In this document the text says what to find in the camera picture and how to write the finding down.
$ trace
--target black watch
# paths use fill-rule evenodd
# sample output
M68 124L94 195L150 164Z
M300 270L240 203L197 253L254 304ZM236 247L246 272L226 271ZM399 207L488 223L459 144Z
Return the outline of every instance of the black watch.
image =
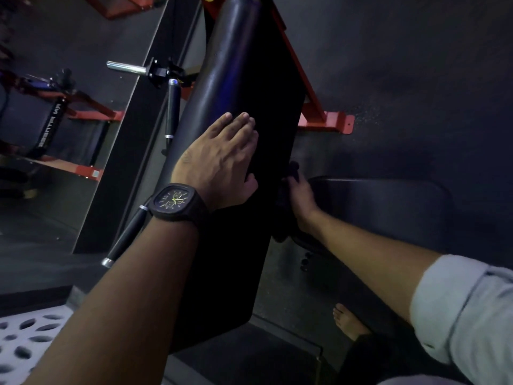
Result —
M177 222L192 221L198 230L210 216L205 202L196 190L189 185L169 184L152 197L148 207L158 219Z

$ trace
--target white perforated plate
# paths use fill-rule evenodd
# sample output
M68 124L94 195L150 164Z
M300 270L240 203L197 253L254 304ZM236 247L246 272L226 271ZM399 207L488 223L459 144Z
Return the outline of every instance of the white perforated plate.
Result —
M18 385L73 314L66 305L0 318L0 385Z

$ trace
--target black pad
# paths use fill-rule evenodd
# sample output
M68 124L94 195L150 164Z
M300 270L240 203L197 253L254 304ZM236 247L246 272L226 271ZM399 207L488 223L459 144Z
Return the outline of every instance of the black pad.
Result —
M171 351L232 330L251 317L269 245L271 216L285 174L305 90L270 11L259 0L226 0L205 61L159 180L187 147L225 112L248 112L259 143L249 171L259 189L242 206L215 212L182 298Z
M447 247L450 194L428 181L309 180L319 207L347 223L388 238L443 252ZM300 246L327 252L310 236L293 237Z

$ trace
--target shirt sleeve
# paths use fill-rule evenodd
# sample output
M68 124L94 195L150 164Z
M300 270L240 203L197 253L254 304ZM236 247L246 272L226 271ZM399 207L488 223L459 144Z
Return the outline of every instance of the shirt sleeve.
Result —
M513 383L513 272L444 255L421 278L411 323L434 359L477 385Z

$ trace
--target forearm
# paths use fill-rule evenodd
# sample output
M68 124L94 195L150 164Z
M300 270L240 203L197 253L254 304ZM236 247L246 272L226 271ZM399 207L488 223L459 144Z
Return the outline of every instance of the forearm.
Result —
M440 254L367 232L317 211L311 233L374 293L410 322L409 308L424 272Z
M158 384L198 234L152 219L71 317L27 383Z

